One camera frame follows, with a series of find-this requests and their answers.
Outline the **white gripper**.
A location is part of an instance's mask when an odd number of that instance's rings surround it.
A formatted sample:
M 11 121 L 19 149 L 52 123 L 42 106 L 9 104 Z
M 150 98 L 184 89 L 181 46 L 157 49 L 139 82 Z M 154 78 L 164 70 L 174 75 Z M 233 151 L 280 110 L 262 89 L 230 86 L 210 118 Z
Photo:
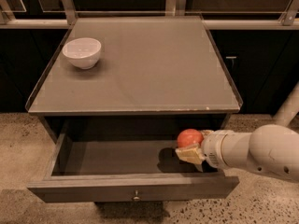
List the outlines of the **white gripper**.
M 198 144 L 175 149 L 178 158 L 193 164 L 201 164 L 204 160 L 213 168 L 226 169 L 228 165 L 222 156 L 222 143 L 224 138 L 232 133 L 230 130 L 200 130 L 204 140 L 201 147 Z

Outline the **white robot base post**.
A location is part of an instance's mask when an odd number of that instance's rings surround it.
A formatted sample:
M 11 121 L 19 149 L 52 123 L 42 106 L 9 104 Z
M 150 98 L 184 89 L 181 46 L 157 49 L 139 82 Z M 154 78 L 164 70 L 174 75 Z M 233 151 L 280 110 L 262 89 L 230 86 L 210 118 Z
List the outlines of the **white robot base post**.
M 299 81 L 274 116 L 275 123 L 287 127 L 299 112 Z

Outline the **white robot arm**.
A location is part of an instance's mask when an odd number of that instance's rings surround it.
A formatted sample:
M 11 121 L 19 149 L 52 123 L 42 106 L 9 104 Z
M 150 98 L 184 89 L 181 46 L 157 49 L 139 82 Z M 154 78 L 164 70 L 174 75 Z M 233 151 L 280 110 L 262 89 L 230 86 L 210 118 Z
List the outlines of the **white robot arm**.
M 287 127 L 264 125 L 252 133 L 188 129 L 177 143 L 178 158 L 188 163 L 299 181 L 299 133 Z

